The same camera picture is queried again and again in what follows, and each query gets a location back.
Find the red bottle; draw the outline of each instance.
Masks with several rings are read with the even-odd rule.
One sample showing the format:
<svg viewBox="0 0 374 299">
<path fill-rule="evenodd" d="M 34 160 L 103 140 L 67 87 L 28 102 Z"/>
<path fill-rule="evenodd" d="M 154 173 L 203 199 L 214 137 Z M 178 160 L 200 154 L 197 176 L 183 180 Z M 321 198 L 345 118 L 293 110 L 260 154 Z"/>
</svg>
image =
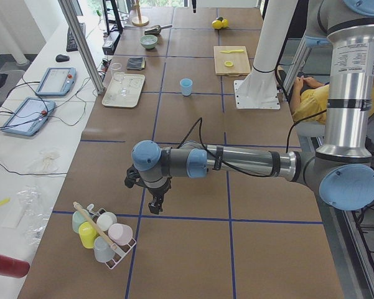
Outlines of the red bottle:
<svg viewBox="0 0 374 299">
<path fill-rule="evenodd" d="M 0 255 L 0 275 L 21 278 L 28 273 L 29 268 L 28 262 Z"/>
</svg>

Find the pink cup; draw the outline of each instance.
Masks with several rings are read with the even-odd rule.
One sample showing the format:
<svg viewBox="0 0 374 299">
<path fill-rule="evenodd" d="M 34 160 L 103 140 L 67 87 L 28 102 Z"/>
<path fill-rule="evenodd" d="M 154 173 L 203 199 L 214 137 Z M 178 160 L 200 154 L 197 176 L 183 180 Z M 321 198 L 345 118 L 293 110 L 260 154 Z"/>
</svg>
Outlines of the pink cup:
<svg viewBox="0 0 374 299">
<path fill-rule="evenodd" d="M 133 230 L 128 225 L 115 223 L 111 225 L 110 229 L 108 229 L 108 236 L 113 242 L 123 246 L 130 243 L 133 238 Z"/>
</svg>

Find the person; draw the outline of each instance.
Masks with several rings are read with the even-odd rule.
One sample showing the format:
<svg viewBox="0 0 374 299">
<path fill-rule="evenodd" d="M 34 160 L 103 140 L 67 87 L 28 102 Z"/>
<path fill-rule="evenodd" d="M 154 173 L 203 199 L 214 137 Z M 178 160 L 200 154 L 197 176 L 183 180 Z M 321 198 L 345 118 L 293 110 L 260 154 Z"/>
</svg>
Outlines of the person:
<svg viewBox="0 0 374 299">
<path fill-rule="evenodd" d="M 294 122 L 326 110 L 329 96 L 329 84 L 317 81 L 313 77 L 297 77 L 294 81 L 289 109 Z M 372 107 L 369 115 L 374 114 L 374 78 L 372 88 Z M 326 122 L 326 112 L 307 119 L 321 124 Z"/>
</svg>

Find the wooden table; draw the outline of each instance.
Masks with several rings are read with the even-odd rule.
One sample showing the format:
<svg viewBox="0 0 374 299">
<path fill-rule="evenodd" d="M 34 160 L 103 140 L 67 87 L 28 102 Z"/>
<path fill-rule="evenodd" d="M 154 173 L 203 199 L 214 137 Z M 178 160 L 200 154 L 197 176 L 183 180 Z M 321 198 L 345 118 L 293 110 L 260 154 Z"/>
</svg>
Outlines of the wooden table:
<svg viewBox="0 0 374 299">
<path fill-rule="evenodd" d="M 146 57 L 146 69 L 135 72 L 146 76 L 139 104 L 105 108 L 97 99 L 19 298 L 343 298 L 308 188 L 210 171 L 205 179 L 173 178 L 156 216 L 148 192 L 124 186 L 138 141 L 175 145 L 200 116 L 204 142 L 259 150 L 284 151 L 292 125 L 287 103 L 276 111 L 237 110 L 234 78 L 214 72 L 214 45 L 245 45 L 252 62 L 259 10 L 168 7 L 143 15 L 149 25 L 173 28 L 152 50 L 139 45 L 143 28 L 124 30 L 113 62 Z M 230 28 L 213 30 L 217 16 Z M 189 97 L 180 94 L 184 77 L 194 81 Z M 299 150 L 296 135 L 291 148 Z M 104 207 L 133 228 L 137 246 L 114 270 L 95 261 L 72 231 L 75 200 Z"/>
</svg>

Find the yellow cup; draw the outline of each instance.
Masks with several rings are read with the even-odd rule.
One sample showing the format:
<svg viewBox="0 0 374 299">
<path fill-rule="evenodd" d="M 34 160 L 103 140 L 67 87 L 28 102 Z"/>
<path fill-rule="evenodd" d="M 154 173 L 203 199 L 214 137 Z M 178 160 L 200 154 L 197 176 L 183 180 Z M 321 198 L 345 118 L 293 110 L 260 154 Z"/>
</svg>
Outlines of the yellow cup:
<svg viewBox="0 0 374 299">
<path fill-rule="evenodd" d="M 94 248 L 94 241 L 98 237 L 98 233 L 90 223 L 84 222 L 80 224 L 79 236 L 83 246 L 92 249 Z"/>
</svg>

